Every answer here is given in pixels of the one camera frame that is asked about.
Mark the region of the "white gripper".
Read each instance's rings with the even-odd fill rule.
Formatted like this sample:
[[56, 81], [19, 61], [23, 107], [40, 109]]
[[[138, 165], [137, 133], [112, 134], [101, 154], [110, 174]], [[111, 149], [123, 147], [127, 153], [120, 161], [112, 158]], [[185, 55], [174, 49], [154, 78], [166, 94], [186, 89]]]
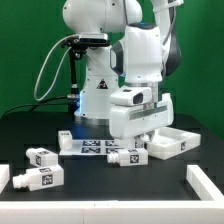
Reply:
[[145, 109], [143, 105], [113, 106], [110, 111], [109, 130], [115, 139], [128, 139], [136, 136], [135, 147], [143, 148], [144, 141], [137, 135], [149, 132], [149, 140], [152, 141], [156, 136], [156, 129], [169, 126], [173, 120], [171, 96], [165, 93], [155, 108]]

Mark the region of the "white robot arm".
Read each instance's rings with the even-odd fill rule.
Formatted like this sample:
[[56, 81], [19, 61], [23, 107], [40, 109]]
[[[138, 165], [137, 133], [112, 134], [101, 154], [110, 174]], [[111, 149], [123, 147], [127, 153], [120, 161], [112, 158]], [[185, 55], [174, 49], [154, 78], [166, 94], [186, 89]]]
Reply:
[[107, 122], [117, 145], [133, 148], [173, 122], [159, 84], [180, 63], [176, 8], [184, 0], [150, 0], [155, 22], [142, 21], [137, 0], [66, 0], [63, 19], [87, 53], [86, 81], [75, 115]]

